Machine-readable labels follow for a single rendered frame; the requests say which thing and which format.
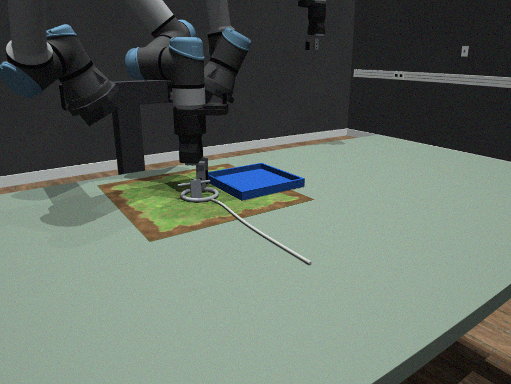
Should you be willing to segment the white ring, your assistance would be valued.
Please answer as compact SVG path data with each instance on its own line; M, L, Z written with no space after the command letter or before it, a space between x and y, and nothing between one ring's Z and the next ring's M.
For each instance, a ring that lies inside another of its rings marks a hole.
M183 200L186 200L186 201L189 201L189 202L207 202L207 201L211 201L211 199L216 199L219 195L219 192L216 190L216 189L213 189L213 188L202 188L202 191L210 191L210 192L213 192L215 193L213 196L210 196L210 197L204 197L204 198L191 198L191 197L187 197L185 196L185 194L187 193L190 193L191 190L190 189L186 189L184 190L182 193L181 193L181 198Z

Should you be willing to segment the green grassy ground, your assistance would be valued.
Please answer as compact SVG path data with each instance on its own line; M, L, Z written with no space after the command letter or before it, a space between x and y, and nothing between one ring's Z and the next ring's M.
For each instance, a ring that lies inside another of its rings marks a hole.
M196 180L196 169L172 172L98 185L100 190L148 239L149 242L237 220L214 201L189 202L181 198ZM293 190L281 191L247 200L206 184L219 192L216 200L241 218L314 200Z

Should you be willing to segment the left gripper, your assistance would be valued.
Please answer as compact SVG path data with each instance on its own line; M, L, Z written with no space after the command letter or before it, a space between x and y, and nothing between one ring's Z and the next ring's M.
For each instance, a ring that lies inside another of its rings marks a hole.
M314 49L319 49L319 36L325 34L326 0L300 0L299 7L308 8L308 35L305 36L305 49L309 50L309 37L314 37Z

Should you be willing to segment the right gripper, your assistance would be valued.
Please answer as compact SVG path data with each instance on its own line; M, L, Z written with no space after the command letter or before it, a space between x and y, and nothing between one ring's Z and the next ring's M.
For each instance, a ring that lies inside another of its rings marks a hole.
M208 180L208 158L203 157L202 134L206 133L206 115L227 115L227 94L223 103L205 104L205 88L173 89L175 134L179 137L179 162L196 166L196 179Z

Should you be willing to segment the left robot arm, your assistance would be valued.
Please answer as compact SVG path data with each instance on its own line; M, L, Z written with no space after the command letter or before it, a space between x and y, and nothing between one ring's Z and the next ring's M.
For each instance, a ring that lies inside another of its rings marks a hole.
M236 75L250 50L251 40L230 24L227 0L205 0L210 31L209 63L204 67L204 83L232 96Z

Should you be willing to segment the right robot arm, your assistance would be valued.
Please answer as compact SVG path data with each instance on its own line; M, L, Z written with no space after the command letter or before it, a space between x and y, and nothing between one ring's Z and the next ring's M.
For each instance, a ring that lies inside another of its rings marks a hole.
M172 88L204 88L203 42L194 27L177 20L163 0L124 0L155 38L130 49L124 60L133 79L172 80ZM32 98L60 80L71 108L87 105L111 88L67 25L46 29L46 0L8 0L11 41L0 65L4 83Z

